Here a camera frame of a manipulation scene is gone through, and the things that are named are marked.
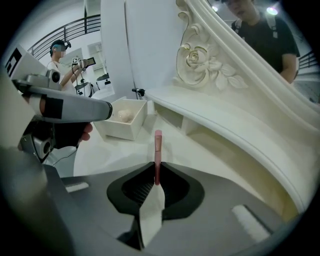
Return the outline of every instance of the carved rose decoration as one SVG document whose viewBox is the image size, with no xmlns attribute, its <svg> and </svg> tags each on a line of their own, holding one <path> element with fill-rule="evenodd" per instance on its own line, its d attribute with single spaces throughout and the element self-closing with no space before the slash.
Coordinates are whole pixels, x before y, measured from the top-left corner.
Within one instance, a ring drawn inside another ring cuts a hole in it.
<svg viewBox="0 0 320 256">
<path fill-rule="evenodd" d="M 181 12 L 181 17 L 190 21 L 188 12 Z M 219 46 L 200 24 L 193 24 L 184 33 L 187 43 L 180 46 L 177 53 L 176 70 L 179 78 L 188 86 L 199 88 L 208 82 L 215 82 L 221 91 L 228 85 L 237 89 L 247 88 L 243 78 L 229 64 L 218 61 Z"/>
</svg>

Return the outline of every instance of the brush handle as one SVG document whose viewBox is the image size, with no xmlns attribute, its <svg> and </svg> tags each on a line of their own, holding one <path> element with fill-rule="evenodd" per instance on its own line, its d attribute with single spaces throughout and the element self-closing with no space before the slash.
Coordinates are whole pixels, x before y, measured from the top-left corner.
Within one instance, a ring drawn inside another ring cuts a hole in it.
<svg viewBox="0 0 320 256">
<path fill-rule="evenodd" d="M 154 153 L 154 166 L 155 166 L 155 175 L 154 175 L 154 184 L 157 186 L 160 185 L 160 166 L 161 166 L 161 151 L 156 151 Z"/>
<path fill-rule="evenodd" d="M 154 184 L 156 184 L 157 186 L 160 185 L 161 147 L 162 147 L 162 131 L 156 130 L 154 135 L 154 165 L 155 165 Z"/>
</svg>

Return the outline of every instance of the white ornate furniture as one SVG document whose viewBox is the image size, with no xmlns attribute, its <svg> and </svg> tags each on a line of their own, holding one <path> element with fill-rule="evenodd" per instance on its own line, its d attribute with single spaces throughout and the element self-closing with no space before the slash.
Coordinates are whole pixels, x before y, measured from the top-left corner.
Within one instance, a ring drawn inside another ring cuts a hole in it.
<svg viewBox="0 0 320 256">
<path fill-rule="evenodd" d="M 85 175 L 163 161 L 230 179 L 285 220 L 309 205 L 319 176 L 320 108 L 289 85 L 234 33 L 206 0 L 177 0 L 186 30 L 172 84 L 146 91 L 147 117 L 136 141 L 96 130 L 76 155 Z"/>
</svg>

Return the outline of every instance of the ceiling light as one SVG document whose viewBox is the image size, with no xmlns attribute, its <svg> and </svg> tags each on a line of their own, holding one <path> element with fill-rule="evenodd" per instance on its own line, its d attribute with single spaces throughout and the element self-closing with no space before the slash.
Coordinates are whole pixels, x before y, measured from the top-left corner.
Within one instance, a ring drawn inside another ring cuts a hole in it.
<svg viewBox="0 0 320 256">
<path fill-rule="evenodd" d="M 277 15 L 277 14 L 278 14 L 278 11 L 277 11 L 275 8 L 273 8 L 273 7 L 267 8 L 266 11 L 267 11 L 268 13 L 270 13 L 271 15 Z"/>
</svg>

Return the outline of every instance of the backpack strap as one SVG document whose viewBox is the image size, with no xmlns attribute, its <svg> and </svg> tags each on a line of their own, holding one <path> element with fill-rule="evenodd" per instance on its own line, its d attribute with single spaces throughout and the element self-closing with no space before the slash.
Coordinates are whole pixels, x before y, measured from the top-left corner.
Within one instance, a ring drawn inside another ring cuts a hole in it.
<svg viewBox="0 0 320 256">
<path fill-rule="evenodd" d="M 266 22 L 268 23 L 269 28 L 273 31 L 273 38 L 278 38 L 276 17 L 268 13 L 265 14 Z"/>
<path fill-rule="evenodd" d="M 242 25 L 242 20 L 238 18 L 235 21 L 234 25 L 235 25 L 235 32 L 239 34 L 239 30 L 241 29 L 241 25 Z"/>
</svg>

